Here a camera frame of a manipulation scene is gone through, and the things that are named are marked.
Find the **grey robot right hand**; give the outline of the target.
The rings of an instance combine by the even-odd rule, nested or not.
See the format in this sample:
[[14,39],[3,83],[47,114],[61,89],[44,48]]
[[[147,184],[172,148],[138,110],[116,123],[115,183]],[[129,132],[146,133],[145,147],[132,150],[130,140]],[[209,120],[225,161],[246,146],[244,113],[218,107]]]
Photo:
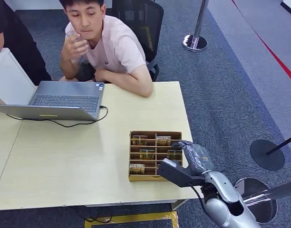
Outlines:
[[188,162],[187,169],[191,176],[200,176],[214,170],[214,164],[209,153],[201,145],[186,140],[175,142],[174,145],[183,150]]

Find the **person's right hand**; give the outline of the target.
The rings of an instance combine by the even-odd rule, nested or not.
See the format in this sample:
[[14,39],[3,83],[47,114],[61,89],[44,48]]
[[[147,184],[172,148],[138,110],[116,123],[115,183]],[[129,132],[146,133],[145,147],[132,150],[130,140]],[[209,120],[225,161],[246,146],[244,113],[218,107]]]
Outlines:
[[71,61],[76,64],[81,56],[88,50],[89,50],[88,43],[82,39],[80,34],[67,35],[61,51],[61,58],[64,61]]

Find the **person's left hand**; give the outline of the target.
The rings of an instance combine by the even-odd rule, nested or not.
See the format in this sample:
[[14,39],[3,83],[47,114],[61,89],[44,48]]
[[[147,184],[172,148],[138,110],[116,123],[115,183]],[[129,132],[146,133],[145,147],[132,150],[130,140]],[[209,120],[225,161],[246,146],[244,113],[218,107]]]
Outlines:
[[106,69],[96,69],[95,71],[95,81],[96,82],[104,82],[109,84],[110,81],[107,80],[107,76],[109,71]]

